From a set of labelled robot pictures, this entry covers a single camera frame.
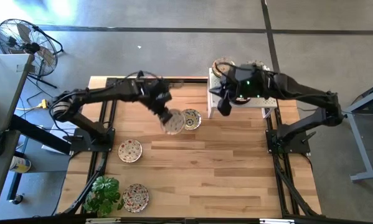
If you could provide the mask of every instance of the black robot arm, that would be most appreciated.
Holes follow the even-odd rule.
[[[110,100],[138,101],[158,115],[160,122],[165,124],[172,117],[165,106],[166,102],[171,100],[169,85],[163,79],[141,78],[143,76],[140,71],[137,78],[125,78],[106,88],[65,91],[54,98],[50,113],[55,120],[70,121],[98,139],[106,136],[106,129],[102,123],[93,122],[79,113],[84,104]]]
[[[297,134],[319,125],[338,125],[344,118],[337,93],[301,85],[288,75],[267,71],[255,64],[245,64],[240,67],[224,64],[231,69],[222,76],[221,86],[209,90],[221,97],[218,110],[224,116],[230,114],[232,108],[230,102],[235,98],[272,97],[279,100],[299,100],[318,107],[311,116],[293,124],[279,126],[276,132],[278,142],[287,143]]]

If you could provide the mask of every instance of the gray floor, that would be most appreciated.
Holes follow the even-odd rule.
[[[36,24],[89,27],[181,27],[264,29],[259,0],[105,0],[13,1],[0,5],[0,22],[21,18]],[[273,29],[373,30],[373,0],[267,0]],[[16,9],[8,14],[8,8]],[[218,57],[237,63],[262,60],[271,65],[266,34],[48,32],[65,47],[55,72],[46,78],[60,87],[51,94],[83,88],[91,75],[126,75],[149,70],[160,75],[206,75]],[[373,35],[274,35],[282,72],[298,82],[339,93],[343,108],[373,86]],[[36,88],[28,83],[27,98]],[[33,103],[46,97],[39,96]],[[302,108],[309,105],[299,104]],[[51,125],[45,111],[27,114]],[[373,180],[352,184],[349,175],[364,165],[348,123],[319,127],[309,140],[314,178],[328,217],[373,222]],[[65,167],[63,158],[61,167]],[[19,193],[28,203],[0,201],[0,219],[50,215],[64,173],[27,174]]]

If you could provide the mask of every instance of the wooden table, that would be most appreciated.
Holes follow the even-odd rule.
[[[106,78],[91,77],[89,87],[104,87]],[[110,216],[281,217],[261,109],[233,108],[228,117],[215,111],[214,118],[208,119],[206,84],[186,83],[171,94],[168,108],[193,108],[202,114],[199,128],[169,136],[161,130],[158,118],[140,103],[117,102],[115,145],[105,175],[120,181],[120,192],[131,184],[145,185],[151,200],[140,213],[122,209]],[[299,120],[295,101],[279,101],[279,106],[283,123]],[[85,105],[83,114],[97,121],[100,108],[100,103]],[[142,157],[132,164],[122,162],[117,150],[129,138],[143,145]],[[68,208],[83,189],[90,158],[90,152],[82,152],[70,161],[58,212]],[[308,161],[290,154],[290,163],[296,188],[312,209],[321,213]],[[287,190],[285,195],[291,211]]]

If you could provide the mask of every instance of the fan stand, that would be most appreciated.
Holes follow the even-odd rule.
[[[35,30],[38,30],[38,31],[41,32],[42,34],[44,34],[47,38],[53,40],[54,42],[56,42],[57,44],[60,45],[60,50],[57,51],[57,52],[54,53],[54,54],[58,54],[58,53],[60,53],[60,52],[64,52],[64,50],[63,50],[63,45],[62,45],[59,41],[55,40],[54,38],[52,38],[51,36],[49,36],[48,34],[46,34],[46,33],[45,33],[44,31],[42,31],[42,29],[40,29],[39,27],[35,26],[35,27],[33,27],[33,28],[34,28]],[[37,82],[41,82],[41,83],[43,83],[43,84],[45,84],[45,85],[51,86],[52,88],[57,88],[57,86],[55,86],[55,85],[53,85],[53,84],[51,84],[51,83],[49,83],[49,82],[47,82],[47,81],[43,81],[43,80],[41,79],[41,78],[42,78],[42,75],[41,75],[42,64],[44,64],[44,60],[41,61],[41,66],[40,66],[40,69],[39,69],[39,71],[38,71],[38,75],[37,75],[37,76],[34,76],[34,75],[28,75],[28,77],[30,77],[30,78],[32,78],[32,79],[34,79],[34,80],[37,80]]]

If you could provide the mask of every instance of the green plant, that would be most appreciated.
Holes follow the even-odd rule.
[[[92,190],[87,195],[83,207],[88,212],[97,212],[99,217],[105,217],[113,210],[113,206],[120,200],[118,192],[119,183],[114,178],[104,176],[98,177],[92,185]],[[117,210],[124,206],[121,199],[117,205]]]

